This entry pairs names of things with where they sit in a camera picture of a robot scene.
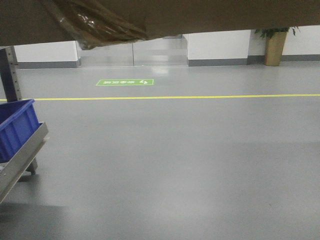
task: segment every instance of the green floor sign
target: green floor sign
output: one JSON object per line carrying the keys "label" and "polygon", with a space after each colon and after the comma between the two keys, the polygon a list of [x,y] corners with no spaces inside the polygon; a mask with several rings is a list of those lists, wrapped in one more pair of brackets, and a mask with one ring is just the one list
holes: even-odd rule
{"label": "green floor sign", "polygon": [[97,86],[154,85],[154,79],[101,79]]}

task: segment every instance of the gray baseboard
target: gray baseboard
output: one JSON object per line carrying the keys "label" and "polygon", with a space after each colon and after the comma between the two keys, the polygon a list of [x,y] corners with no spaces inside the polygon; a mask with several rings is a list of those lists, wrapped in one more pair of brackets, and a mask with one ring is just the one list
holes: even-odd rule
{"label": "gray baseboard", "polygon": [[[263,63],[265,61],[264,55],[248,56],[247,64]],[[283,62],[293,61],[320,61],[320,54],[305,54],[305,55],[283,55],[281,57]]]}
{"label": "gray baseboard", "polygon": [[80,65],[80,59],[78,61],[18,62],[19,69],[74,69]]}
{"label": "gray baseboard", "polygon": [[188,60],[189,67],[204,67],[204,66],[237,66],[247,65],[246,58],[232,59],[191,59]]}

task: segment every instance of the green leaves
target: green leaves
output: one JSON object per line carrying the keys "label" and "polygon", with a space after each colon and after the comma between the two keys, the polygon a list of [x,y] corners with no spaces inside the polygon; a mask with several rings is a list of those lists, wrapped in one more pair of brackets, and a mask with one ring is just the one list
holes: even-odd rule
{"label": "green leaves", "polygon": [[269,29],[256,29],[255,30],[255,34],[257,33],[261,33],[261,38],[269,38],[271,39],[273,37],[273,35],[275,33],[278,33],[278,32],[289,32],[289,29],[292,29],[293,31],[293,35],[296,35],[296,30],[295,29],[299,29],[297,26],[294,26],[294,27],[282,27],[282,28],[269,28]]}

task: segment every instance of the white wall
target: white wall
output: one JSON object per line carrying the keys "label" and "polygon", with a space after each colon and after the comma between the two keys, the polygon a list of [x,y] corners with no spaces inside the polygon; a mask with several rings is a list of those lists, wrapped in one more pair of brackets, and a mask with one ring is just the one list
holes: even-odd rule
{"label": "white wall", "polygon": [[18,62],[75,62],[75,41],[62,41],[14,46]]}
{"label": "white wall", "polygon": [[[300,31],[296,31],[294,36],[292,30],[289,31],[283,55],[313,55],[320,54],[320,26],[301,26]],[[265,55],[266,40],[262,39],[259,33],[250,35],[249,56]]]}
{"label": "white wall", "polygon": [[188,37],[188,59],[246,59],[250,30],[192,33]]}

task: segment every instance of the tan planter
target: tan planter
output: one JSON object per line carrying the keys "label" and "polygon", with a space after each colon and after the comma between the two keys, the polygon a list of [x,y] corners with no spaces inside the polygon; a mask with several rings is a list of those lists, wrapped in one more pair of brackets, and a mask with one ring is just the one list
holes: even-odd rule
{"label": "tan planter", "polygon": [[266,39],[264,65],[279,66],[286,42],[287,32],[275,32]]}

